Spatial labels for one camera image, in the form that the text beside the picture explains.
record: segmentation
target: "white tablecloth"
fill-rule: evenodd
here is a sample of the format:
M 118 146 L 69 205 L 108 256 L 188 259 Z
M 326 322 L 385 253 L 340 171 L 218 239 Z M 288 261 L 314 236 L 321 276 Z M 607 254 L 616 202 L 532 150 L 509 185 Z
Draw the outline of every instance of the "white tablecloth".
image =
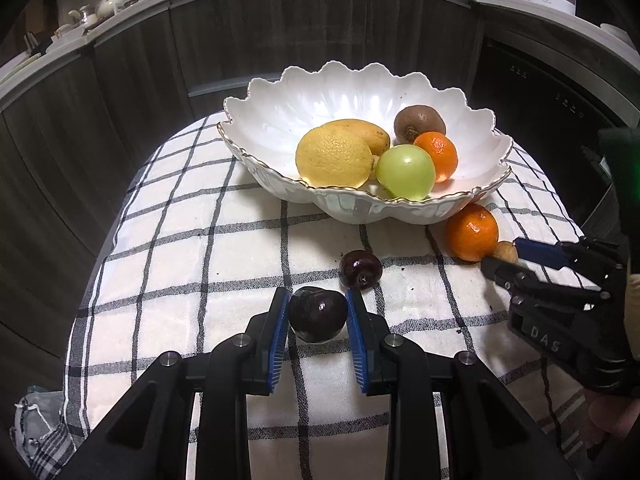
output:
M 64 424 L 43 451 L 41 478 L 68 460 L 156 356 L 207 352 L 243 332 L 268 309 L 276 286 L 340 290 L 338 262 L 361 248 L 384 265 L 380 285 L 364 294 L 370 311 L 426 351 L 476 352 L 568 457 L 580 448 L 580 387 L 508 332 L 508 295 L 479 265 L 449 255 L 443 225 L 347 225 L 314 205 L 281 202 L 232 158 L 215 128 L 221 119 L 174 135 L 129 189 L 113 250 L 98 262 L 73 326 Z M 508 160 L 512 176 L 483 202 L 500 239 L 577 240 L 579 229 L 535 161 L 518 146 Z M 536 271 L 580 285 L 567 269 Z M 346 337 L 344 330 L 325 346 L 290 340 L 275 393 L 248 399 L 254 480 L 383 478 L 388 399 L 359 392 Z M 441 457 L 446 478 L 444 445 Z

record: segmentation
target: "orange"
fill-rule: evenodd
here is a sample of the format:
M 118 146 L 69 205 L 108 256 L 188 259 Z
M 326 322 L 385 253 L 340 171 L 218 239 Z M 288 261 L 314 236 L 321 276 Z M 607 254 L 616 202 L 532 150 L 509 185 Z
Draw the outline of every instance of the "orange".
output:
M 426 132 L 414 140 L 414 144 L 431 155 L 436 168 L 436 184 L 444 182 L 458 167 L 458 152 L 453 142 L 439 132 Z
M 445 233 L 451 252 L 466 262 L 479 262 L 498 245 L 498 224 L 478 204 L 469 204 L 449 218 Z

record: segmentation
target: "dark wooden cabinet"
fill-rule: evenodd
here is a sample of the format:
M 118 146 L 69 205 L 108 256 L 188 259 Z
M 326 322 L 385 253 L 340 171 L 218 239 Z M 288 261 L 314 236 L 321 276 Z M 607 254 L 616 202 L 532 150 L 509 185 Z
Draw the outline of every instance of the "dark wooden cabinet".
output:
M 191 108 L 193 108 L 194 115 L 200 119 L 222 111 L 223 103 L 227 97 L 244 99 L 246 97 L 246 86 L 196 95 L 190 98 Z
M 2 116 L 0 145 L 0 324 L 62 357 L 95 258 L 38 188 Z
M 64 371 L 63 359 L 0 324 L 0 428 L 6 430 L 14 424 L 14 404 L 27 393 L 28 386 L 34 384 L 52 392 L 61 390 Z
M 612 52 L 572 30 L 535 16 L 497 7 L 482 7 L 482 20 L 488 37 L 506 30 L 549 47 L 586 67 L 615 88 L 636 108 L 640 108 L 640 74 Z
M 171 9 L 187 88 L 336 59 L 364 65 L 367 0 L 196 0 Z
M 194 121 L 168 10 L 98 40 L 93 60 L 109 116 L 134 167 Z
M 4 111 L 29 172 L 53 209 L 97 256 L 135 175 L 87 56 L 28 89 Z
M 367 0 L 366 63 L 401 76 L 422 72 L 439 89 L 467 90 L 480 47 L 478 18 L 465 2 Z

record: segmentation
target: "dark red cherry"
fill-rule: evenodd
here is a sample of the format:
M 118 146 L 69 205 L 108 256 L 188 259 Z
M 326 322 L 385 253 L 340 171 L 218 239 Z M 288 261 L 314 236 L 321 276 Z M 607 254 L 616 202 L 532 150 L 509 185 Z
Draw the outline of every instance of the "dark red cherry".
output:
M 303 286 L 289 300 L 289 324 L 307 343 L 326 343 L 347 321 L 347 300 L 336 290 Z
M 356 250 L 346 253 L 340 260 L 340 283 L 356 286 L 360 290 L 374 286 L 382 277 L 380 260 L 369 251 Z

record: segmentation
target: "human hand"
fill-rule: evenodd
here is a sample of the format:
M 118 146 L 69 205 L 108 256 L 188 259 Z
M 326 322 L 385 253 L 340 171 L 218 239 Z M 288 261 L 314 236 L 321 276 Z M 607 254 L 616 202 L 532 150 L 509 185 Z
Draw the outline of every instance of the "human hand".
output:
M 606 396 L 585 390 L 589 416 L 580 428 L 587 448 L 600 444 L 608 434 L 623 440 L 640 415 L 640 399 Z

